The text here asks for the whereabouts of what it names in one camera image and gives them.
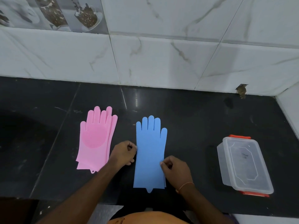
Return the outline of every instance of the bracelet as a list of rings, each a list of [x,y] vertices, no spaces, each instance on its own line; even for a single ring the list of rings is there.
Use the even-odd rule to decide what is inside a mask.
[[[194,184],[193,182],[186,182],[186,183],[183,184],[178,190],[176,189],[176,192],[179,194],[181,188],[183,188],[184,185],[189,184],[189,183]]]

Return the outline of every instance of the blue glove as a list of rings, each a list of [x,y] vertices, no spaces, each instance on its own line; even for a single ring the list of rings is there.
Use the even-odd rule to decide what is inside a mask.
[[[160,167],[164,160],[167,129],[161,129],[159,118],[143,117],[142,126],[136,123],[137,157],[133,188],[164,189],[166,181]]]

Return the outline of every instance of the forearm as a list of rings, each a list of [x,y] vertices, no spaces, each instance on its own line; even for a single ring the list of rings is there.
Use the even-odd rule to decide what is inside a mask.
[[[225,217],[217,208],[215,208],[193,184],[185,185],[180,194],[184,197],[188,205],[195,212],[198,220],[202,224],[232,224],[233,221]]]
[[[108,162],[89,182],[37,224],[86,224],[118,170],[119,168],[113,162]]]

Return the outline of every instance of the black countertop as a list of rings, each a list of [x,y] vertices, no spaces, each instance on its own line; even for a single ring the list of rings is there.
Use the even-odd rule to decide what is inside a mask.
[[[64,200],[91,179],[75,160],[80,122],[98,105],[118,115],[112,148],[136,142],[143,117],[159,117],[168,130],[165,157],[187,162],[196,187],[222,212],[299,217],[299,141],[273,97],[6,77],[0,91],[0,196]],[[274,188],[270,198],[223,185],[216,147],[229,134],[259,143]],[[150,194],[133,188],[134,171],[135,165],[124,167],[101,202],[185,208],[168,182]]]

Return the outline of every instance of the plastic container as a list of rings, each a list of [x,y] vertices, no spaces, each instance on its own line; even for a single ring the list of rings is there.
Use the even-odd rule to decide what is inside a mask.
[[[274,192],[259,144],[252,139],[225,137],[217,146],[222,182],[238,191]]]

